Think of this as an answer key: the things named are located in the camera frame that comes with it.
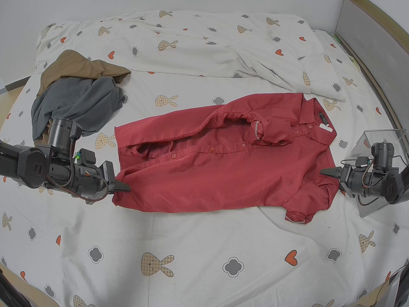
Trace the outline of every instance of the black baseboard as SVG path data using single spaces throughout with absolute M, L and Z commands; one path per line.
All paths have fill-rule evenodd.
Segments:
M 26 83 L 28 82 L 28 79 L 30 78 L 30 76 L 24 78 L 24 79 L 19 79 L 18 81 L 15 81 L 13 83 L 10 83 L 8 85 L 6 85 L 6 90 L 7 91 L 11 91 L 14 89 L 17 89 L 23 85 L 26 85 Z

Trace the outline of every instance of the bed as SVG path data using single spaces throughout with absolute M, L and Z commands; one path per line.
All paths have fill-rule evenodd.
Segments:
M 33 145 L 30 109 L 41 73 L 63 50 L 74 49 L 90 59 L 132 71 L 120 84 L 127 95 L 123 107 L 99 133 L 81 138 L 76 147 L 95 151 L 98 164 L 113 161 L 116 173 L 120 166 L 115 126 L 178 109 L 226 104 L 254 93 L 289 92 L 277 73 L 285 74 L 289 79 L 285 82 L 293 81 L 291 86 L 300 83 L 307 99 L 315 97 L 325 107 L 337 131 L 331 153 L 335 164 L 340 165 L 364 130 L 407 124 L 407 110 L 402 107 L 402 101 L 408 101 L 407 93 L 388 85 L 382 76 L 394 77 L 394 83 L 403 81 L 407 74 L 401 69 L 409 58 L 402 53 L 401 44 L 393 45 L 396 37 L 366 11 L 366 1 L 345 0 L 336 34 L 310 29 L 306 20 L 296 16 L 274 14 L 221 16 L 158 10 L 92 22 L 57 21 L 39 35 L 36 71 L 16 100 L 0 138 L 14 145 Z M 178 13 L 185 25 L 172 28 L 170 22 Z M 212 19 L 218 19 L 219 25 L 205 26 L 208 36 L 200 37 L 197 27 Z M 224 38 L 213 30 L 220 33 L 223 26 L 234 24 L 229 35 L 234 31 L 253 35 L 258 19 L 267 23 L 266 35 L 276 53 L 263 53 L 262 46 L 248 50 L 246 44 L 236 42 L 241 59 L 236 60 L 233 71 L 221 67 L 221 59 L 215 66 L 208 65 L 207 59 L 220 56 L 224 50 L 206 54 L 203 64 L 189 65 L 181 61 L 184 55 L 191 57 L 189 46 L 183 46 L 181 38 L 176 43 L 166 39 L 166 35 L 182 37 L 193 32 L 191 44 L 201 44 L 203 49 L 224 48 L 230 53 Z M 143 28 L 142 22 L 150 22 L 156 45 L 166 42 L 162 51 L 163 45 L 155 45 L 143 54 L 141 48 L 149 45 L 150 39 L 141 41 L 132 32 Z M 280 37 L 286 24 L 294 29 L 305 27 L 305 36 L 292 30 L 293 37 L 289 33 Z M 118 26 L 121 30 L 116 33 L 123 35 L 121 39 L 115 38 Z M 373 37 L 384 32 L 388 35 L 383 41 L 368 40 L 364 46 L 362 33 L 369 26 Z M 87 37 L 89 29 L 96 30 L 98 36 Z M 311 82 L 316 79 L 320 83 L 315 92 L 313 85 L 302 86 L 303 73 L 295 74 L 293 68 L 288 69 L 290 64 L 278 59 L 287 53 L 278 45 L 285 40 L 284 46 L 293 49 L 291 65 L 295 59 L 304 63 L 299 69 L 310 74 Z M 300 44 L 310 41 L 309 50 L 303 50 Z M 399 54 L 400 64 L 388 65 L 388 59 L 371 62 L 369 51 L 374 44 L 379 44 L 388 58 Z M 395 50 L 385 45 L 393 45 Z M 156 49 L 178 52 L 174 69 L 161 68 L 155 62 Z M 254 59 L 246 61 L 249 51 Z M 320 55 L 320 59 L 303 61 L 309 54 Z M 138 59 L 147 55 L 147 59 Z M 254 60 L 264 67 L 255 65 Z M 166 103 L 156 103 L 158 96 L 164 96 Z M 104 138 L 104 145 L 96 144 L 97 136 Z M 406 156 L 405 144 L 397 149 Z M 355 200 L 338 192 L 328 210 L 318 212 L 303 225 L 286 221 L 285 210 L 280 207 L 143 213 L 115 207 L 109 198 L 86 205 L 61 192 L 19 187 L 7 178 L 0 186 L 1 262 L 60 306 L 342 306 L 356 302 L 384 282 L 409 257 L 407 203 L 360 218 Z M 151 258 L 155 265 L 149 276 L 141 271 L 144 258 Z

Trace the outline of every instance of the wooden trim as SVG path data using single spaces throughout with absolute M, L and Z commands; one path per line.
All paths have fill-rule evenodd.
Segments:
M 363 63 L 363 61 L 358 57 L 358 55 L 352 50 L 352 48 L 349 46 L 349 44 L 346 43 L 346 41 L 342 38 L 342 36 L 340 36 L 340 34 L 337 33 L 337 32 L 335 32 L 335 35 L 337 36 L 337 38 L 339 38 L 339 40 L 341 41 L 341 43 L 344 46 L 345 50 L 352 57 L 355 58 L 358 65 L 361 67 L 361 70 L 362 70 L 364 76 L 368 80 L 368 82 L 371 85 L 372 89 L 374 90 L 375 94 L 378 96 L 378 99 L 383 104 L 384 109 L 388 113 L 388 117 L 389 117 L 390 121 L 392 122 L 392 125 L 394 126 L 394 128 L 402 129 L 402 125 L 401 125 L 398 117 L 396 116 L 391 104 L 389 103 L 388 98 L 386 97 L 386 95 L 383 92 L 381 86 L 378 84 L 376 79 L 373 77 L 373 75 L 371 74 L 369 69 L 366 67 L 366 65 Z M 403 141 L 404 152 L 406 153 L 405 154 L 406 161 L 409 161 L 409 141 L 407 140 L 406 136 L 403 136 L 402 141 Z
M 382 26 L 409 54 L 409 34 L 396 21 L 369 0 L 350 1 Z
M 30 78 L 30 76 L 28 76 L 28 77 L 26 77 L 24 79 L 19 79 L 18 81 L 15 81 L 13 83 L 10 83 L 10 84 L 6 85 L 6 90 L 11 91 L 11 90 L 14 90 L 14 89 L 17 89 L 17 88 L 19 88 L 21 86 L 26 85 L 29 78 Z

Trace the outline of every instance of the transparent plastic stand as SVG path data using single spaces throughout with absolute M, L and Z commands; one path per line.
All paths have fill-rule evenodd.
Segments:
M 402 129 L 402 130 L 366 130 L 364 133 L 361 135 L 359 140 L 357 141 L 356 145 L 352 149 L 351 153 L 348 155 L 346 159 L 357 159 L 360 156 L 366 156 L 369 158 L 373 158 L 372 153 L 371 153 L 371 147 L 374 143 L 376 142 L 389 142 L 393 144 L 393 147 L 395 148 L 395 153 L 394 156 L 401 155 L 403 159 L 405 159 L 405 153 L 403 150 L 403 143 L 402 143 L 402 137 L 407 133 L 407 130 Z M 405 168 L 405 164 L 401 161 L 400 158 L 394 158 L 393 159 L 393 167 L 399 167 L 399 172 L 401 172 Z M 388 205 L 387 201 L 385 198 L 379 198 L 370 205 L 367 206 L 362 206 L 357 198 L 357 195 L 355 196 L 355 200 L 358 205 L 358 211 L 360 217 L 365 217 L 373 212 L 376 212 L 377 210 L 385 207 Z M 362 204 L 367 204 L 374 200 L 375 197 L 360 197 L 361 203 Z

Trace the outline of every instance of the gray headboard panel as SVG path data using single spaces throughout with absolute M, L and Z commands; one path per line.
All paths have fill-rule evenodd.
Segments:
M 335 34 L 360 59 L 392 123 L 409 129 L 409 34 L 369 0 L 344 0 Z

